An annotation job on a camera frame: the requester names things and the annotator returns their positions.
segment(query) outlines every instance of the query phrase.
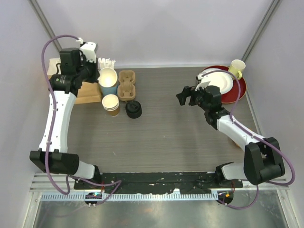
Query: white paper cup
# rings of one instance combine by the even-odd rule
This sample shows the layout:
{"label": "white paper cup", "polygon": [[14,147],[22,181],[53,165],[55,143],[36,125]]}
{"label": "white paper cup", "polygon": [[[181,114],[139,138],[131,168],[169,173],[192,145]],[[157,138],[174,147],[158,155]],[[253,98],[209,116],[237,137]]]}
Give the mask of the white paper cup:
{"label": "white paper cup", "polygon": [[98,83],[103,96],[117,94],[118,77],[116,71],[112,68],[106,67],[100,70],[99,75]]}
{"label": "white paper cup", "polygon": [[107,110],[111,116],[117,116],[119,114],[119,99],[116,95],[109,94],[105,96],[102,99],[102,104],[104,109]]}

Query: metal floor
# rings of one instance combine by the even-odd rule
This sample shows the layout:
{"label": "metal floor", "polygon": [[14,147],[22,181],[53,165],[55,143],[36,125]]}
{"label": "metal floor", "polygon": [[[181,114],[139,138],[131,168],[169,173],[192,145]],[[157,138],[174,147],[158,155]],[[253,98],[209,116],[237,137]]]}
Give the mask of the metal floor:
{"label": "metal floor", "polygon": [[[246,206],[255,191],[236,191],[233,205]],[[82,201],[40,202],[34,228],[287,228],[276,190],[260,191],[246,210],[216,201],[106,202],[88,208]],[[68,215],[55,218],[52,215]]]}
{"label": "metal floor", "polygon": [[[207,124],[202,109],[179,105],[176,94],[195,85],[201,70],[134,69],[135,99],[142,105],[138,119],[126,115],[124,102],[117,117],[109,116],[101,103],[75,105],[68,152],[103,172],[214,171],[226,162],[243,162],[244,152]],[[255,131],[245,97],[234,115]]]}

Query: white wall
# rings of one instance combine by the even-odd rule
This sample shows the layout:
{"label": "white wall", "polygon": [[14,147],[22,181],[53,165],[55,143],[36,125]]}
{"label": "white wall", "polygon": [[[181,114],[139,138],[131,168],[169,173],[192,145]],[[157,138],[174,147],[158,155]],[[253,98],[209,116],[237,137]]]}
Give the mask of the white wall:
{"label": "white wall", "polygon": [[[48,37],[26,0],[0,7],[0,221],[20,228],[34,171],[30,150],[38,149],[48,114],[48,89],[40,56]],[[56,57],[53,46],[47,59]]]}
{"label": "white wall", "polygon": [[304,211],[303,21],[304,1],[282,1],[249,56],[245,72],[263,133],[275,137],[294,164],[297,176],[291,190],[298,215]]}
{"label": "white wall", "polygon": [[[271,0],[38,0],[55,34],[99,44],[116,66],[241,58]],[[63,47],[71,41],[61,42]]]}

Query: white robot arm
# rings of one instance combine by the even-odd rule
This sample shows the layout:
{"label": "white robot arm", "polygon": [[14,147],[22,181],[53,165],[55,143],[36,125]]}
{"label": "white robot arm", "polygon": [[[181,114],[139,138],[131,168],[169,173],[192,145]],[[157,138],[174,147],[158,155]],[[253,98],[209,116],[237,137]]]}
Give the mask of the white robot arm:
{"label": "white robot arm", "polygon": [[216,168],[222,180],[247,179],[252,184],[258,185],[285,174],[282,156],[256,138],[263,139],[279,149],[278,141],[274,138],[265,139],[239,123],[234,116],[230,116],[230,113],[222,107],[218,87],[186,86],[176,97],[180,105],[185,105],[186,98],[190,97],[189,105],[198,105],[202,108],[207,123],[231,138],[245,152],[244,163],[231,162]]}
{"label": "white robot arm", "polygon": [[[80,161],[77,154],[67,153],[68,126],[78,90],[82,82],[94,83],[99,77],[96,58],[98,45],[83,42],[82,39],[79,41],[80,48],[65,48],[60,51],[61,74],[55,74],[49,80],[56,100],[56,118],[49,147],[49,170],[51,173],[68,174],[99,182],[97,166]],[[45,151],[54,110],[51,93],[49,97],[49,112],[42,141],[38,151],[30,153],[30,160],[44,172]]]}

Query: light blue paper cup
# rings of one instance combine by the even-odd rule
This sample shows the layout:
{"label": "light blue paper cup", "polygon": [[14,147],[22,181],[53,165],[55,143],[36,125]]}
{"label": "light blue paper cup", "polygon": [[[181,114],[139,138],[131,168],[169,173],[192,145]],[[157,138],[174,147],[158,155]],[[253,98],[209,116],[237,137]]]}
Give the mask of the light blue paper cup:
{"label": "light blue paper cup", "polygon": [[109,94],[117,95],[117,73],[114,69],[106,67],[99,71],[98,83],[100,85],[101,93],[103,96]]}

